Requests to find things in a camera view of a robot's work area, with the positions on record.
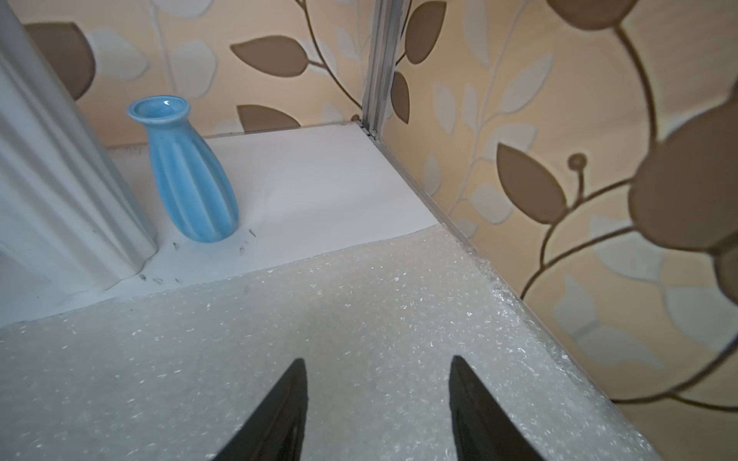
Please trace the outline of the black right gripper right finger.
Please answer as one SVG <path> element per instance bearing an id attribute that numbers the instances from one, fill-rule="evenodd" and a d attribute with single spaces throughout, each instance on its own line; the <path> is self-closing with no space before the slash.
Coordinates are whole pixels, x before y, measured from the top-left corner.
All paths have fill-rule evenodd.
<path id="1" fill-rule="evenodd" d="M 460 355 L 451 363 L 449 394 L 459 461 L 543 460 Z"/>

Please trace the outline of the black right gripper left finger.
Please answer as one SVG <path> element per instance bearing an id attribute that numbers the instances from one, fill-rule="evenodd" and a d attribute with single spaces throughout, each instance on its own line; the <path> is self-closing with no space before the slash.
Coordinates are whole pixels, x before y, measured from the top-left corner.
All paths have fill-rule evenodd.
<path id="1" fill-rule="evenodd" d="M 309 407 L 305 360 L 295 359 L 214 461 L 298 461 Z"/>

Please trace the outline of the light blue vase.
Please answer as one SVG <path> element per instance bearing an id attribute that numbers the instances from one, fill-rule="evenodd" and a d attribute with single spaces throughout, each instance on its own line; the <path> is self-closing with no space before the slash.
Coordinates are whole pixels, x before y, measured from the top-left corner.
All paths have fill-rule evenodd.
<path id="1" fill-rule="evenodd" d="M 190 124 L 188 101 L 150 96 L 132 103 L 127 113 L 146 130 L 156 186 L 175 227 L 201 243 L 231 236 L 239 222 L 236 195 L 213 150 Z"/>

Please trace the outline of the white ribbed vase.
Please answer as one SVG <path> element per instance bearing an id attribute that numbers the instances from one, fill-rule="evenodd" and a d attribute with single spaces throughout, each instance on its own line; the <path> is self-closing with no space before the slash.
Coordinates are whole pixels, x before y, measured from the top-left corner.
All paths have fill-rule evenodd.
<path id="1" fill-rule="evenodd" d="M 63 83 L 1 4 L 1 252 L 65 294 L 103 291 L 158 251 Z"/>

